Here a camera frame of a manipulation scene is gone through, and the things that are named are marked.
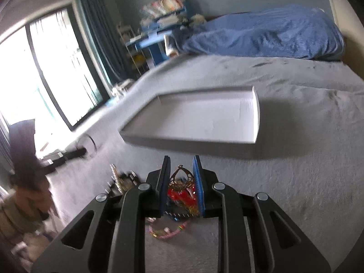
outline desk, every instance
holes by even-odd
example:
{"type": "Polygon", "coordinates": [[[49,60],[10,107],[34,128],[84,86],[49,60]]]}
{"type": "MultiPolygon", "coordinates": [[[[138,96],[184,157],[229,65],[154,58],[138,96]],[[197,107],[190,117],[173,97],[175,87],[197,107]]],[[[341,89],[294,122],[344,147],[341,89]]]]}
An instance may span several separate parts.
{"type": "Polygon", "coordinates": [[[157,29],[152,32],[149,32],[142,36],[141,38],[137,40],[130,40],[125,45],[135,45],[135,48],[137,50],[141,50],[143,48],[148,48],[150,51],[150,54],[152,55],[154,65],[159,65],[160,63],[166,61],[169,59],[169,57],[165,54],[165,52],[162,52],[159,48],[158,43],[164,42],[164,36],[165,35],[172,35],[172,29],[181,27],[181,24],[178,25],[171,25],[168,27],[165,27],[164,29],[157,29]]]}

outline sliding glass door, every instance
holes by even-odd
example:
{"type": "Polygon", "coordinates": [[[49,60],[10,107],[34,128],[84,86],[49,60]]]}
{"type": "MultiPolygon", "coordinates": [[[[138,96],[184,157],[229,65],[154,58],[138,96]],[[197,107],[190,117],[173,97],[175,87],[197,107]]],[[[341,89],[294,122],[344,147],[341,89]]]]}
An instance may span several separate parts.
{"type": "Polygon", "coordinates": [[[62,127],[59,120],[74,130],[108,99],[71,6],[0,44],[0,111],[8,124],[35,118],[39,144],[62,127]]]}

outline bed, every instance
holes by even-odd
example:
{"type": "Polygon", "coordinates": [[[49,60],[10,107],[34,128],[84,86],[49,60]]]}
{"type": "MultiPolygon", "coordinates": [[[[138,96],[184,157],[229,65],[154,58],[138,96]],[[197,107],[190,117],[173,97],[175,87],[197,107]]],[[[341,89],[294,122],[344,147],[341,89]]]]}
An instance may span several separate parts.
{"type": "MultiPolygon", "coordinates": [[[[103,192],[110,163],[142,179],[164,155],[172,171],[191,168],[192,153],[126,144],[118,133],[156,94],[250,85],[261,106],[254,155],[245,157],[239,147],[194,154],[238,192],[267,192],[335,270],[364,227],[364,82],[341,62],[181,55],[159,65],[87,130],[99,147],[96,156],[50,176],[63,220],[103,192]]],[[[195,220],[169,241],[146,235],[146,272],[214,272],[217,247],[215,219],[195,220]]]]}

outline teal curtain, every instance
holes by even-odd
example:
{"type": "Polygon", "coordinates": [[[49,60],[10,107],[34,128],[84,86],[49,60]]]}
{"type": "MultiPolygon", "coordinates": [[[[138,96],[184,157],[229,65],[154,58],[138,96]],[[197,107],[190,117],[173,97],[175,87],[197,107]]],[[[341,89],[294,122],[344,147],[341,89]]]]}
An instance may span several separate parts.
{"type": "Polygon", "coordinates": [[[0,112],[0,165],[7,171],[13,169],[13,162],[10,155],[10,144],[8,134],[5,132],[6,124],[3,124],[4,117],[0,112]]]}
{"type": "Polygon", "coordinates": [[[111,85],[135,78],[103,0],[76,0],[93,53],[111,85]]]}

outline black metal bracket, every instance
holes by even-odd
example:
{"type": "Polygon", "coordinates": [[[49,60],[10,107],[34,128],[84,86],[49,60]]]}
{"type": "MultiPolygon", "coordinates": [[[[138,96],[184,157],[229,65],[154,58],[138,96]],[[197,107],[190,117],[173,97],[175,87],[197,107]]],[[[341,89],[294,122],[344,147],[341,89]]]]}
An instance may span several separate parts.
{"type": "MultiPolygon", "coordinates": [[[[265,193],[237,193],[203,169],[193,174],[203,218],[219,218],[218,272],[329,273],[322,254],[265,193]]],[[[170,158],[145,183],[124,196],[99,194],[59,234],[32,267],[33,273],[145,272],[145,217],[166,207],[170,158]]]]}

